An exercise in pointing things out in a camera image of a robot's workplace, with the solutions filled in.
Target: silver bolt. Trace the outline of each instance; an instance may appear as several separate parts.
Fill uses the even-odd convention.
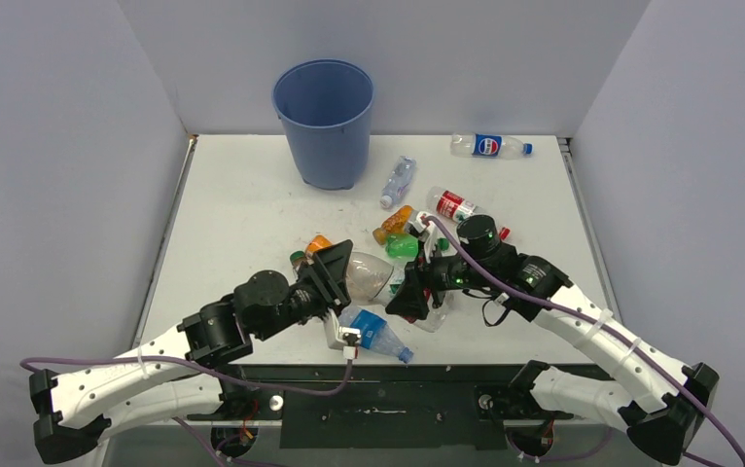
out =
[[[490,397],[489,394],[484,394],[481,397],[479,397],[479,407],[481,407],[483,410],[487,411],[491,407],[493,407],[493,401],[492,397]]]
[[[269,398],[269,409],[278,412],[284,407],[284,398],[281,396],[272,396]]]

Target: pepsi logo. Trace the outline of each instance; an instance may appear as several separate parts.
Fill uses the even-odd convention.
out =
[[[499,152],[499,143],[493,138],[484,138],[479,143],[479,154],[492,156]]]

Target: orange bottle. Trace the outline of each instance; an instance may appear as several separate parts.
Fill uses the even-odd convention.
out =
[[[372,231],[372,237],[375,238],[375,241],[377,241],[379,245],[383,245],[387,242],[387,235],[403,234],[404,226],[407,224],[409,215],[412,214],[412,211],[412,206],[402,206],[402,208],[396,211],[395,214],[382,222],[381,227]]]
[[[316,235],[315,238],[306,245],[306,248],[303,250],[304,255],[306,255],[307,258],[312,258],[313,253],[322,248],[327,248],[328,246],[333,246],[333,243],[323,235]]]

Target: gray floor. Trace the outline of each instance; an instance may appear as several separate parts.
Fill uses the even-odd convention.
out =
[[[471,447],[441,449],[279,449],[280,428],[261,428],[259,441],[244,457],[252,461],[272,462],[289,467],[444,467],[535,465],[519,462],[517,452],[508,450],[476,451]],[[598,426],[556,427],[556,443],[550,455],[584,452],[603,437]],[[169,426],[145,426],[113,438],[104,467],[125,466],[204,467],[215,466],[208,454],[183,429]],[[589,459],[560,462],[569,467],[626,466],[657,467],[659,464],[642,454],[621,433]]]

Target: tabletop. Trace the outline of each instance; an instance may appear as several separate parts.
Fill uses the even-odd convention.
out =
[[[303,183],[284,136],[201,135],[185,167],[183,192],[161,252],[141,339],[160,335],[259,270],[280,271],[292,283],[290,253],[303,249],[316,234],[333,242],[351,239],[356,250],[386,259],[372,231],[395,210],[383,210],[378,199],[398,156],[417,160],[403,204],[426,209],[431,187],[449,189],[509,227],[509,241],[519,252],[546,258],[593,301],[606,304],[558,140],[518,138],[533,144],[532,157],[461,158],[449,153],[449,136],[372,136],[369,163],[355,187],[322,191]],[[412,349],[411,365],[520,364],[530,359],[589,363],[568,343],[515,313],[501,326],[485,327],[481,301],[456,295],[454,310],[436,333],[387,316],[381,306],[365,308],[385,317]],[[489,306],[487,314],[493,320],[500,312]],[[317,319],[267,341],[255,340],[254,353],[238,360],[244,364],[342,362],[340,351],[326,346]],[[371,352],[363,352],[356,363],[401,365],[395,358]]]

